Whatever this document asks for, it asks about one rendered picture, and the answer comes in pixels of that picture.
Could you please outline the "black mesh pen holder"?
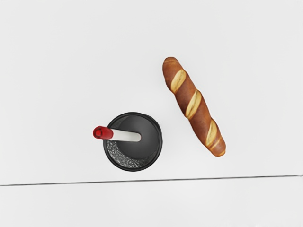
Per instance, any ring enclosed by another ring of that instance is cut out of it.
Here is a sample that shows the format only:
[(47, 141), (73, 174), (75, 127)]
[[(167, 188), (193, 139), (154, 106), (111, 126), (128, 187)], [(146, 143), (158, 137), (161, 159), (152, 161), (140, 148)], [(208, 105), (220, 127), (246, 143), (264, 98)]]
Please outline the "black mesh pen holder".
[(108, 127), (115, 130), (136, 132), (139, 142), (103, 141), (105, 154), (116, 167), (125, 171), (141, 171), (150, 167), (159, 157), (163, 139), (159, 124), (149, 115), (128, 112), (114, 118)]

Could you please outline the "brown bread baguette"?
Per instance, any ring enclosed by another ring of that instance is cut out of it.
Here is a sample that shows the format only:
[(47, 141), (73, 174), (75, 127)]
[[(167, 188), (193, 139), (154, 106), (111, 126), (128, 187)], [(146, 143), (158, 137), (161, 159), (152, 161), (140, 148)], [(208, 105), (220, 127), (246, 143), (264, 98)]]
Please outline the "brown bread baguette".
[(196, 88), (188, 73), (174, 57), (164, 60), (163, 75), (168, 89), (198, 137), (200, 142), (216, 157), (223, 156), (226, 144), (219, 127), (211, 117), (201, 92)]

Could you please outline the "white pen with red cap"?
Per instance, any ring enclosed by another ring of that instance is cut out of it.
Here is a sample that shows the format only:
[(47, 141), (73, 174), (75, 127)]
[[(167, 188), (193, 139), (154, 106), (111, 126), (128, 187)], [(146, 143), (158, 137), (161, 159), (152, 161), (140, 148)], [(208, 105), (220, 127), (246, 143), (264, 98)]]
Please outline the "white pen with red cap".
[(103, 126), (96, 127), (93, 130), (93, 136), (96, 139), (128, 142), (139, 142), (142, 139), (142, 136), (137, 132), (122, 131)]

